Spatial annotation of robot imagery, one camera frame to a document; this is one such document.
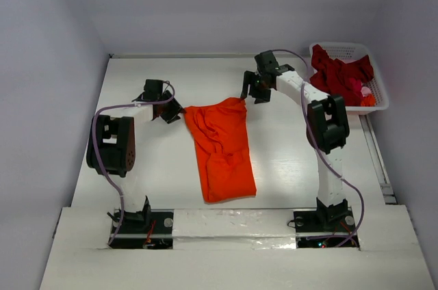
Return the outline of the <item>orange t shirt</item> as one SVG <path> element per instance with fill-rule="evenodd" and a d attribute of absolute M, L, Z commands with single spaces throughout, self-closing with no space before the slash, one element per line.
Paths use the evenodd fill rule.
<path fill-rule="evenodd" d="M 192 135 L 203 200 L 213 204 L 257 193 L 250 160 L 246 103 L 227 98 L 215 105 L 185 108 Z"/>

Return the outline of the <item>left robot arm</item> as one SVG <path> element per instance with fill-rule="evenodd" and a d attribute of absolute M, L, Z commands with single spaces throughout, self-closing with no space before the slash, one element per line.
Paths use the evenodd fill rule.
<path fill-rule="evenodd" d="M 147 79 L 142 93 L 129 103 L 102 107 L 92 118 L 86 163 L 103 176 L 116 191 L 120 207 L 109 213 L 117 226 L 127 226 L 138 232 L 151 225 L 151 208 L 145 199 L 142 208 L 128 209 L 126 191 L 117 176 L 126 178 L 136 162 L 136 127 L 157 118 L 170 124 L 184 112 L 175 98 L 175 88 L 169 81 Z"/>

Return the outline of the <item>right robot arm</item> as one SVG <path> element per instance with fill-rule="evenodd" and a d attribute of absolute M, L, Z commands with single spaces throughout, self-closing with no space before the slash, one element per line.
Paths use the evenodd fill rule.
<path fill-rule="evenodd" d="M 350 135 L 344 99 L 329 95 L 301 77 L 289 64 L 280 65 L 275 50 L 255 56 L 257 70 L 244 73 L 240 98 L 254 98 L 255 103 L 270 101 L 271 91 L 286 95 L 302 108 L 306 136 L 318 160 L 319 188 L 315 211 L 307 219 L 324 230 L 331 230 L 348 215 L 348 201 L 343 191 L 342 149 Z"/>

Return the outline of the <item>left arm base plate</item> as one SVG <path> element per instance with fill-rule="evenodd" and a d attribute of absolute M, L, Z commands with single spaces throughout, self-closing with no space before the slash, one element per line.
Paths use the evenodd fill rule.
<path fill-rule="evenodd" d="M 173 219 L 173 210 L 152 210 L 148 226 L 127 226 L 124 223 L 109 246 L 113 249 L 172 249 Z"/>

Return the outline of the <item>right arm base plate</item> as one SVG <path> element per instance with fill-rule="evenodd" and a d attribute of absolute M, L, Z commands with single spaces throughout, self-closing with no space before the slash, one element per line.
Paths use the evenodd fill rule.
<path fill-rule="evenodd" d="M 349 238 L 356 226 L 351 211 L 340 221 L 325 226 L 318 219 L 316 211 L 298 210 L 287 226 L 295 230 L 298 248 L 360 248 L 357 235 L 340 245 Z"/>

